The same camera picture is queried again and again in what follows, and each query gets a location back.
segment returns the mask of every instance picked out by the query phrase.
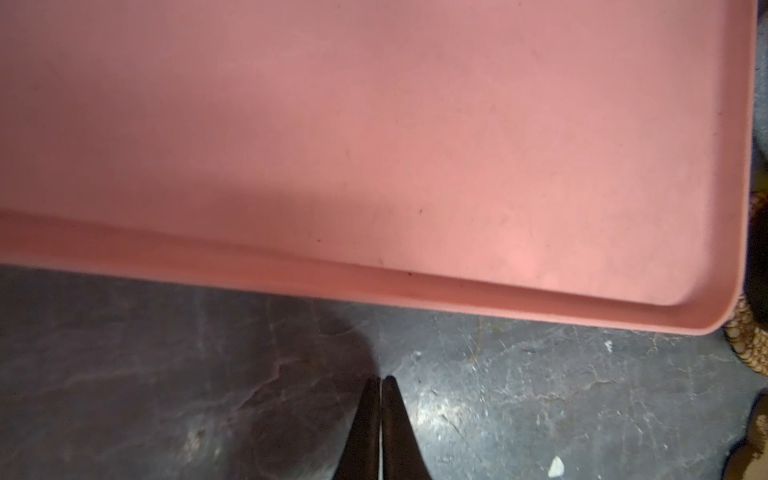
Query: beige woven object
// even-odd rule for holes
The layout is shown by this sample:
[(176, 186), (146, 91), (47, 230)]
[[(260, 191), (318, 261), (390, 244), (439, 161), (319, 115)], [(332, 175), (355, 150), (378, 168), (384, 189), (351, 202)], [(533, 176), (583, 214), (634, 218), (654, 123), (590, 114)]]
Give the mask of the beige woven object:
[[(768, 190), (752, 194), (750, 220), (767, 204)], [(755, 322), (752, 309), (743, 293), (724, 329), (733, 351), (739, 358), (755, 372), (768, 376), (768, 332)]]

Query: stone surface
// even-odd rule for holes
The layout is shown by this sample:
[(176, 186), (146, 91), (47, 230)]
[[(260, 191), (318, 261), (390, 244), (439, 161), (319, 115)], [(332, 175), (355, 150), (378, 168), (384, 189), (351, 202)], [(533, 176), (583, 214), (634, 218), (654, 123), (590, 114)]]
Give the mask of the stone surface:
[(714, 480), (768, 386), (722, 332), (0, 267), (3, 478), (330, 478), (374, 372), (435, 480)]

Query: tray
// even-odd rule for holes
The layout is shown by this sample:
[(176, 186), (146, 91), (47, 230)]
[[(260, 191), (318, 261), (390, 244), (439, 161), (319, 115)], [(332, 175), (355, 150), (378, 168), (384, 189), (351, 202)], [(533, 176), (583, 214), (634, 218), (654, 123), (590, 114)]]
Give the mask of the tray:
[(0, 7), (0, 262), (706, 333), (756, 3)]

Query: plastic tray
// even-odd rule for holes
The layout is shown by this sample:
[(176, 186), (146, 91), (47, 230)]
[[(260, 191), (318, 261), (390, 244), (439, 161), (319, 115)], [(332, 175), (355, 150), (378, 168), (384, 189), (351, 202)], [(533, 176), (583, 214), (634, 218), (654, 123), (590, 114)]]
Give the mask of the plastic tray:
[(755, 2), (0, 6), (0, 261), (705, 333)]

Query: marble surface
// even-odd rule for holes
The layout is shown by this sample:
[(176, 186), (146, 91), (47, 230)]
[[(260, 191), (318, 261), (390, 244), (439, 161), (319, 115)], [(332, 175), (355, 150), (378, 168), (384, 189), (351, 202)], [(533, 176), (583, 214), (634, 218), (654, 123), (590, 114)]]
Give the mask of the marble surface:
[(714, 480), (768, 386), (720, 332), (0, 267), (3, 478), (330, 478), (375, 372), (435, 480)]

